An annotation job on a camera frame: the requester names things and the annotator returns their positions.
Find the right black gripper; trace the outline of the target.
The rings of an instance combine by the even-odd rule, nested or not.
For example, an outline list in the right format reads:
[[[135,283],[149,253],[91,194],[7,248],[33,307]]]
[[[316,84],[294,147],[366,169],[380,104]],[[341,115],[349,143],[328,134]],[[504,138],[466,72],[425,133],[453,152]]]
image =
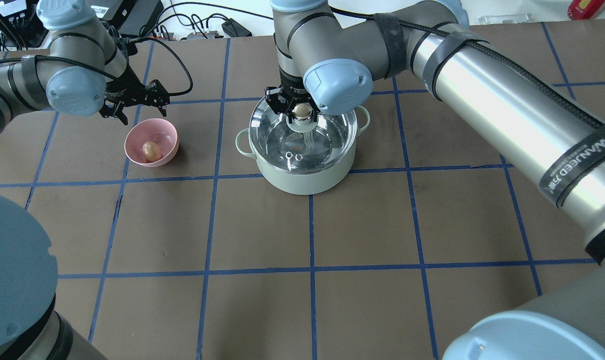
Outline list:
[[[264,99],[275,114],[293,118],[309,118],[313,114],[311,95],[304,88],[268,86]]]

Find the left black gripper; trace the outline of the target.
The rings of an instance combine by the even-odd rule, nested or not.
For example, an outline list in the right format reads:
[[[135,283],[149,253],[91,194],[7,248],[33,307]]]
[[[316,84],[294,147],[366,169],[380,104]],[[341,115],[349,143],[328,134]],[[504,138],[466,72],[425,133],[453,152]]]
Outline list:
[[[103,118],[115,118],[123,125],[129,125],[128,116],[124,109],[128,107],[147,106],[156,108],[164,117],[167,116],[167,105],[170,104],[170,94],[161,84],[160,80],[154,79],[141,88],[128,87],[119,91],[107,91],[104,94],[104,102],[100,109]]]

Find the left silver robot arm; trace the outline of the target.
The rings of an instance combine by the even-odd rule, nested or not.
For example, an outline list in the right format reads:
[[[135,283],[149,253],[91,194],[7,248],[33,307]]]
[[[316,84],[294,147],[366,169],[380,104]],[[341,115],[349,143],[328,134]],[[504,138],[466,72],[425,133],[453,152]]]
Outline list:
[[[166,113],[171,95],[159,80],[144,83],[126,50],[149,38],[110,32],[85,0],[40,0],[37,18],[51,33],[48,55],[0,59],[0,136],[17,119],[113,117],[128,107]],[[24,204],[0,194],[0,360],[104,360],[106,356],[58,311],[59,266],[49,234],[32,213],[44,164],[38,164]]]

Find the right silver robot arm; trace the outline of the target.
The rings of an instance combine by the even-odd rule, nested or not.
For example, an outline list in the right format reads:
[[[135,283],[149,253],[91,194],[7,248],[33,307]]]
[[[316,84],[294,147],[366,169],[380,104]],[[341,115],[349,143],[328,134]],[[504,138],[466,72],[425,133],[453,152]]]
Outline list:
[[[469,29],[458,0],[422,0],[392,13],[358,14],[341,27],[325,0],[273,0],[284,101],[309,102],[313,113],[339,116],[362,105],[373,82],[410,71],[433,109],[430,134],[403,125],[416,244],[422,261],[430,334],[469,305],[481,285],[464,280],[484,266],[436,260],[471,251],[472,235],[520,235],[541,291],[532,237],[522,224],[508,165],[543,196],[538,223],[561,211],[584,231],[584,251],[598,269],[555,292],[470,326],[444,360],[605,360],[605,121],[540,80]]]

